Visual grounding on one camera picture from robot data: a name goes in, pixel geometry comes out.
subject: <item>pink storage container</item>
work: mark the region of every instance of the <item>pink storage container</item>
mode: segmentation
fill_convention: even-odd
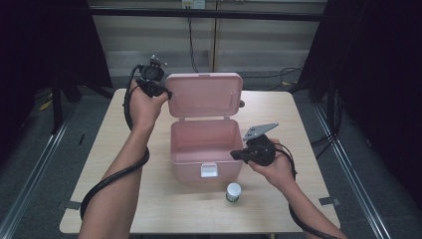
[[[242,167],[230,151],[243,148],[239,125],[242,78],[235,73],[172,74],[165,86],[173,92],[170,157],[180,182],[233,181]],[[217,117],[213,119],[186,119]]]

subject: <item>pink lid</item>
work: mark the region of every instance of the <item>pink lid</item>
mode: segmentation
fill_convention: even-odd
[[[236,73],[171,74],[165,86],[176,118],[229,117],[239,110],[242,78]]]

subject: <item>box latch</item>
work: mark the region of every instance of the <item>box latch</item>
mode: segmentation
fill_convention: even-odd
[[[215,162],[205,162],[201,165],[201,177],[218,176],[218,167]]]

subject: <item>black horizontal bar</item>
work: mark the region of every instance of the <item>black horizontal bar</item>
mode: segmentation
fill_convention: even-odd
[[[200,9],[151,9],[151,8],[115,8],[92,6],[86,8],[50,8],[66,13],[82,12],[98,16],[144,16],[144,17],[191,17],[191,18],[221,18],[221,19],[259,19],[283,21],[319,22],[322,14],[278,13],[278,12],[245,12]]]

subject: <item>table top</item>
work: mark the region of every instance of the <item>table top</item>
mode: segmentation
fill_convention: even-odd
[[[97,184],[123,146],[129,129],[123,116],[125,90],[117,90],[75,188],[72,201],[82,201]],[[321,206],[328,197],[311,144],[308,140],[294,99],[289,93],[242,92],[245,106],[231,117],[239,124],[241,135],[250,126],[278,122],[266,135],[278,138],[292,153],[297,182],[311,202],[336,226],[339,222],[333,206]],[[173,173],[170,161],[170,126],[178,119],[162,107],[148,147],[151,153],[142,172],[137,210],[131,233],[283,233],[301,232],[293,221],[288,202],[249,165],[243,164],[238,179],[242,194],[237,202],[227,201],[227,183],[184,185]],[[67,209],[60,229],[79,233],[79,210]]]

